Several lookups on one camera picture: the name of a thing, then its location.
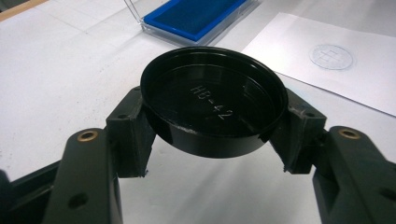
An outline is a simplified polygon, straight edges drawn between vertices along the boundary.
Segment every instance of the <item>white table surface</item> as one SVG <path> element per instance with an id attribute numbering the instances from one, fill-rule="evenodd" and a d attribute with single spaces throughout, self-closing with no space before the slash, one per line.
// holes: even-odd
<path id="1" fill-rule="evenodd" d="M 216 46 L 241 51 L 278 12 L 396 37 L 392 0 L 264 0 Z M 104 128 L 145 66 L 175 48 L 142 33 L 122 0 L 50 0 L 0 22 L 0 169 L 15 180 L 59 160 L 71 134 Z M 358 129 L 396 161 L 396 118 L 280 78 L 327 129 Z M 269 144 L 211 160 L 157 137 L 147 177 L 120 180 L 124 223 L 319 223 L 313 171 L 282 171 Z"/>

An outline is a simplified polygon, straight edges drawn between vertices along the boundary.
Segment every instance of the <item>clear plastic box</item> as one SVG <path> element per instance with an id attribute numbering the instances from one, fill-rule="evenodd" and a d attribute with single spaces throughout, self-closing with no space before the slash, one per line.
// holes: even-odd
<path id="1" fill-rule="evenodd" d="M 124 1 L 145 33 L 179 46 L 214 45 L 259 4 L 257 0 Z"/>

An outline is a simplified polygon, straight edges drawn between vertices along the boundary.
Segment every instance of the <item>black plastic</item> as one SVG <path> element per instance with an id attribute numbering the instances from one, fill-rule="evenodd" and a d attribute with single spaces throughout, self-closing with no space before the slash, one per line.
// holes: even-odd
<path id="1" fill-rule="evenodd" d="M 273 71 L 228 49 L 167 52 L 146 67 L 140 84 L 154 131 L 174 147 L 208 158 L 261 147 L 288 105 Z"/>
<path id="2" fill-rule="evenodd" d="M 312 151 L 318 151 L 318 140 L 324 134 L 326 117 L 293 91 L 288 112 L 279 122 L 270 142 L 285 164 L 285 172 L 309 174 Z"/>
<path id="3" fill-rule="evenodd" d="M 327 135 L 321 156 L 332 174 L 317 163 L 313 179 L 322 223 L 396 223 L 395 165 L 358 130 L 337 126 Z"/>
<path id="4" fill-rule="evenodd" d="M 43 224 L 121 224 L 119 180 L 106 131 L 69 137 Z"/>
<path id="5" fill-rule="evenodd" d="M 155 132 L 142 108 L 140 87 L 131 89 L 106 119 L 109 141 L 116 148 L 118 177 L 145 176 Z"/>
<path id="6" fill-rule="evenodd" d="M 0 223 L 41 223 L 58 166 L 57 161 L 12 183 L 0 171 Z"/>

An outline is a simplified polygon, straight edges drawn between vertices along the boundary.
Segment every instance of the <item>printed circle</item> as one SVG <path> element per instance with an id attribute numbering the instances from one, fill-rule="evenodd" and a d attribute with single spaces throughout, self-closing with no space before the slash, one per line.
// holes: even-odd
<path id="1" fill-rule="evenodd" d="M 335 45 L 318 45 L 310 55 L 312 63 L 330 70 L 347 69 L 353 64 L 352 55 L 341 47 Z"/>

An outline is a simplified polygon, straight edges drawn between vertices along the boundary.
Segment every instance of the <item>brass insert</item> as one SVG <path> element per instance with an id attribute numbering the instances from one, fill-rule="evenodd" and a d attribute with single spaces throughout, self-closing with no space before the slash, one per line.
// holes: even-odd
<path id="1" fill-rule="evenodd" d="M 351 129 L 341 129 L 338 131 L 343 137 L 349 138 L 349 139 L 360 139 L 361 136 L 356 132 Z"/>
<path id="2" fill-rule="evenodd" d="M 97 131 L 87 131 L 78 135 L 77 140 L 79 142 L 90 142 L 98 136 Z"/>

